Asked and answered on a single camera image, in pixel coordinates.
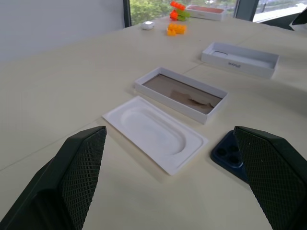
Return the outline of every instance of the white box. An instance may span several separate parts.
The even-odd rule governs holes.
[[[224,43],[212,43],[201,55],[203,62],[268,79],[275,72],[278,60],[277,54]]]
[[[139,96],[103,118],[171,176],[208,143],[206,138]]]
[[[222,21],[226,17],[226,10],[220,8],[189,5],[185,11],[189,12],[193,18]]]
[[[178,112],[205,124],[222,103],[227,92],[157,68],[135,81],[135,89]]]

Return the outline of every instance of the window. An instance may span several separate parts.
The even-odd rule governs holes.
[[[171,0],[130,0],[132,25],[169,15],[172,11],[170,2]],[[177,0],[177,2],[186,6],[193,4],[227,9],[228,14],[232,16],[236,9],[236,0]]]
[[[253,22],[301,13],[306,7],[307,0],[259,0]]]

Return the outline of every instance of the green foliage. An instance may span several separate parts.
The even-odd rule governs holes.
[[[172,7],[169,1],[130,0],[132,24],[142,23],[169,14]]]

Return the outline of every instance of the open box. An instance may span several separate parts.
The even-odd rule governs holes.
[[[194,18],[203,18],[214,21],[222,21],[226,16],[226,10],[224,9],[196,5],[187,6],[186,12],[189,12],[191,17]]]
[[[274,74],[278,60],[277,54],[224,43],[212,43],[201,55],[203,62],[268,79]]]
[[[136,80],[135,89],[202,124],[228,95],[223,90],[165,68],[157,68]]]

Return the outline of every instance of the white plastic tray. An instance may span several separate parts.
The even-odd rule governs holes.
[[[208,140],[137,96],[103,118],[168,174],[176,174]]]
[[[270,79],[277,67],[279,55],[224,43],[212,43],[203,51],[201,60]]]

